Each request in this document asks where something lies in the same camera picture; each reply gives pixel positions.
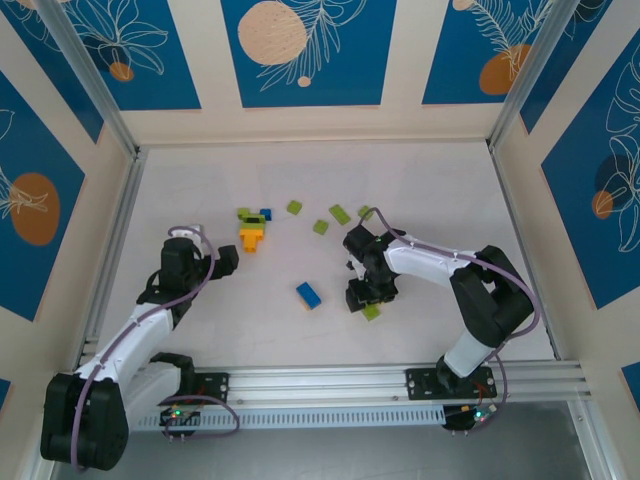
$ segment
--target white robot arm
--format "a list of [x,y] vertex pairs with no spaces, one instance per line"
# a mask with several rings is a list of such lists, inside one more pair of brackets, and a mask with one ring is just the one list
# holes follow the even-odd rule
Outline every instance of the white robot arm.
[[[349,309],[355,312],[369,304],[392,301],[398,294],[394,280],[401,274],[451,287],[466,329],[438,361],[435,373],[442,388],[434,395],[455,398],[457,390],[466,394],[465,379],[533,313],[531,298],[506,277],[524,285],[496,247],[477,253],[455,251],[427,246],[401,230],[393,232],[395,235],[389,230],[375,236],[360,224],[344,239],[347,266],[358,276],[346,291]],[[485,284],[493,284],[493,290],[487,290]]]
[[233,245],[221,247],[214,262],[213,252],[201,243],[200,226],[174,228],[170,234],[161,267],[147,281],[127,323],[91,361],[49,383],[43,458],[109,470],[124,452],[130,427],[150,407],[177,392],[196,393],[191,391],[196,375],[191,358],[158,354],[147,362],[199,289],[235,271],[238,253]]

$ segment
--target white floor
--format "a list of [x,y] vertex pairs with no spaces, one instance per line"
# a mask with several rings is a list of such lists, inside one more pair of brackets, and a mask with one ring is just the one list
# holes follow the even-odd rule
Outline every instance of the white floor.
[[[303,203],[298,216],[285,208]],[[336,203],[352,221],[341,227]],[[362,205],[425,241],[462,250],[502,248],[524,274],[515,233],[484,142],[287,143],[154,149],[150,152],[100,338],[127,320],[160,265],[166,231],[201,223],[214,246],[234,243],[240,266],[211,282],[159,350],[196,366],[336,365],[430,362],[463,323],[448,288],[402,276],[397,299],[369,323],[351,314],[342,240]],[[272,208],[265,240],[245,254],[238,207]],[[330,222],[324,236],[312,231]],[[383,233],[376,220],[367,222]],[[309,282],[322,305],[307,311],[295,287]],[[542,324],[508,345],[506,360],[553,358]]]

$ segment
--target gray floor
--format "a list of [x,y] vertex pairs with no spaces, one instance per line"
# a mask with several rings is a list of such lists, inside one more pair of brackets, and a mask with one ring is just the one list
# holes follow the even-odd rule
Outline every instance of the gray floor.
[[[68,465],[58,480],[80,478]],[[488,480],[589,479],[564,404],[508,405],[485,430],[441,427],[244,431],[169,444],[138,434],[111,472],[92,479]]]

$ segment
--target lime green lego brick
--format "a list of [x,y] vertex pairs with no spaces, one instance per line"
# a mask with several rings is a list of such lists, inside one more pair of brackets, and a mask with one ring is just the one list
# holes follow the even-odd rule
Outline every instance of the lime green lego brick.
[[251,212],[248,208],[239,208],[238,209],[238,220],[244,220],[244,217],[248,216]]
[[370,322],[380,315],[380,310],[376,305],[367,305],[362,310],[362,314],[364,315],[364,318],[366,318],[367,321]]
[[313,226],[313,231],[324,235],[327,233],[327,229],[329,228],[329,222],[325,222],[324,220],[318,220],[316,224]]
[[[358,210],[358,216],[360,218],[362,218],[362,216],[367,213],[367,210],[369,210],[370,207],[368,207],[367,205],[363,206],[360,210]],[[369,212],[367,214],[367,216],[364,218],[365,220],[369,220],[371,217],[373,217],[373,212]]]
[[240,225],[240,229],[246,228],[248,230],[263,230],[264,231],[264,222],[263,223],[247,223],[242,222]]
[[300,210],[302,210],[302,204],[296,200],[291,200],[289,205],[287,205],[287,212],[293,213],[294,215],[299,214]]
[[329,212],[331,213],[331,215],[333,215],[333,218],[335,218],[340,225],[346,225],[351,221],[351,217],[347,215],[347,212],[345,212],[344,209],[337,203],[329,209]]

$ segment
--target lego brick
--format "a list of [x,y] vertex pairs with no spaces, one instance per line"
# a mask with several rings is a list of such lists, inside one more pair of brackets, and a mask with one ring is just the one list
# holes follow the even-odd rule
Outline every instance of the lego brick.
[[351,217],[347,215],[347,212],[345,212],[344,209],[337,203],[329,209],[329,212],[331,213],[331,215],[333,215],[333,218],[335,218],[340,225],[346,225],[351,221]]
[[298,286],[296,290],[298,291],[298,294],[302,298],[302,301],[305,303],[308,310],[313,310],[322,303],[320,297],[316,294],[316,292],[313,291],[313,288],[311,288],[311,285],[309,285],[307,282],[304,282],[302,285]]
[[[368,207],[367,205],[364,205],[360,210],[358,210],[358,216],[360,218],[362,218],[362,216],[367,213],[367,210],[369,210],[370,207]],[[370,220],[371,217],[373,217],[373,212],[369,212],[367,214],[367,216],[365,217],[365,220]]]
[[376,305],[367,305],[362,310],[362,314],[364,315],[364,318],[366,318],[367,321],[370,322],[374,318],[380,316],[380,309],[378,309]]
[[240,225],[240,229],[244,229],[244,230],[262,230],[264,231],[264,223],[257,223],[257,222],[242,222],[242,224]]
[[239,232],[240,238],[243,237],[256,237],[258,240],[262,240],[264,238],[264,227],[262,229],[258,228],[241,228]]
[[258,213],[251,213],[245,216],[242,219],[242,221],[244,223],[265,223],[267,219],[264,217],[264,215],[260,215]]
[[261,208],[260,209],[260,215],[263,215],[264,219],[267,222],[271,221],[271,209],[270,208]]
[[296,200],[291,200],[287,205],[287,212],[297,215],[302,210],[302,204]]
[[248,208],[239,208],[238,209],[238,220],[244,220],[244,217],[248,216],[251,212]]
[[240,238],[242,239],[242,248],[246,253],[256,253],[258,242],[264,238],[264,230],[241,228]]
[[318,220],[313,226],[313,231],[320,235],[324,235],[327,232],[328,228],[329,228],[328,222],[325,222],[324,220]]

